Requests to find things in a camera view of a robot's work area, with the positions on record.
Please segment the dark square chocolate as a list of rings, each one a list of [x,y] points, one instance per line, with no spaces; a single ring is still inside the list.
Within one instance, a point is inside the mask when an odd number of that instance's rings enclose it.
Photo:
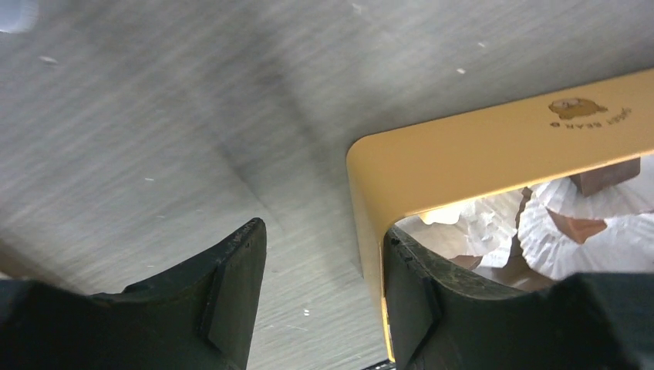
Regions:
[[[641,171],[641,159],[604,166],[598,169],[576,173],[569,179],[584,197],[590,197],[604,189],[624,183],[637,177]]]

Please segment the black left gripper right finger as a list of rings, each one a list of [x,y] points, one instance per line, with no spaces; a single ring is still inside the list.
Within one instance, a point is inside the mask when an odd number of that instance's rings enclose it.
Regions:
[[[399,369],[651,369],[653,276],[573,274],[525,292],[391,228],[383,241]]]

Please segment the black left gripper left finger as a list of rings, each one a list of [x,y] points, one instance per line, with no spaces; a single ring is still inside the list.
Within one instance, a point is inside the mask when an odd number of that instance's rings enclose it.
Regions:
[[[117,294],[1,282],[3,369],[244,369],[267,256],[253,218]]]

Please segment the gold bear print lid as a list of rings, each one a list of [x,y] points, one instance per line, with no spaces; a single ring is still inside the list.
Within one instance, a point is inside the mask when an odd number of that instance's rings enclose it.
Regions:
[[[652,152],[650,69],[355,141],[346,156],[349,188],[386,347],[383,240],[398,220]]]

